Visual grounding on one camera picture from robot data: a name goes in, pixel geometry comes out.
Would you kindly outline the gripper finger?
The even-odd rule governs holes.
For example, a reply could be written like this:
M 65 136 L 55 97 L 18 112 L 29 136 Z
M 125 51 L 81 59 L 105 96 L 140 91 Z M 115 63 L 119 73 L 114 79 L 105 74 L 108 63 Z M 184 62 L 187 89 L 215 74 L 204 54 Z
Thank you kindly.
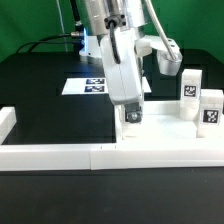
M 125 112 L 129 123 L 139 123 L 142 120 L 142 107 L 139 102 L 127 104 Z

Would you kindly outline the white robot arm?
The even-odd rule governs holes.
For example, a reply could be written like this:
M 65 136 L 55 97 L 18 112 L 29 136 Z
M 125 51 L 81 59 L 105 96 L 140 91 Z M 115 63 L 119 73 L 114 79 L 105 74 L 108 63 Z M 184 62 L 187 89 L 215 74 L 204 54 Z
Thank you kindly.
M 167 38 L 151 0 L 74 0 L 84 27 L 81 54 L 102 63 L 113 105 L 125 108 L 130 123 L 142 120 L 143 62 L 157 51 L 159 71 L 175 76 L 182 54 Z

